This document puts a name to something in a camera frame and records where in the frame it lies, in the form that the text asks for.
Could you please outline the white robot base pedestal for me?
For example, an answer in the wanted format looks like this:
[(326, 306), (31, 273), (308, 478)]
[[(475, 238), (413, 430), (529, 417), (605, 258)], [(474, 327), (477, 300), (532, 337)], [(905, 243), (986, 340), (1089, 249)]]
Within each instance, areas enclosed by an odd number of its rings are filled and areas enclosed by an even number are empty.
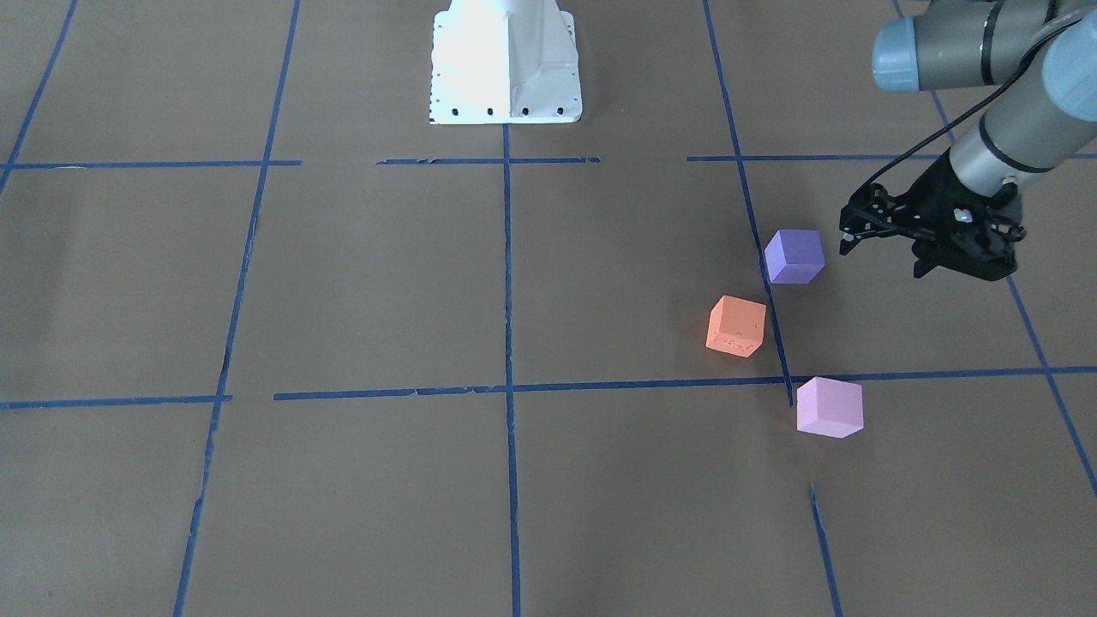
[(429, 123), (576, 123), (584, 115), (572, 12), (556, 1), (452, 1), (432, 23)]

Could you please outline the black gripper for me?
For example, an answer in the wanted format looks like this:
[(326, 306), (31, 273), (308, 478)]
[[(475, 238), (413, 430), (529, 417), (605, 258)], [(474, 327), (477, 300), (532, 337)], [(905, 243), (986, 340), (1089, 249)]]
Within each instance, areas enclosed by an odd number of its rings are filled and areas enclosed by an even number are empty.
[(945, 268), (994, 282), (1018, 269), (1016, 243), (1026, 228), (1015, 181), (998, 181), (991, 195), (981, 195), (961, 181), (945, 152), (911, 186), (908, 205), (930, 233), (912, 245), (914, 278)]

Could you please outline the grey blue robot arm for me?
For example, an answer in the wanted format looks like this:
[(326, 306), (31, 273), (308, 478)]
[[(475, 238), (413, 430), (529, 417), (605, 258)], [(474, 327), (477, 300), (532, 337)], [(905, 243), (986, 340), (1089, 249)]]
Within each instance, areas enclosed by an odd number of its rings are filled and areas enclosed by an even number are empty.
[(972, 128), (905, 193), (871, 184), (869, 221), (847, 231), (912, 242), (914, 277), (936, 268), (998, 281), (1017, 269), (1022, 203), (1094, 141), (1093, 1), (930, 1), (878, 32), (875, 85), (886, 93), (989, 87)]

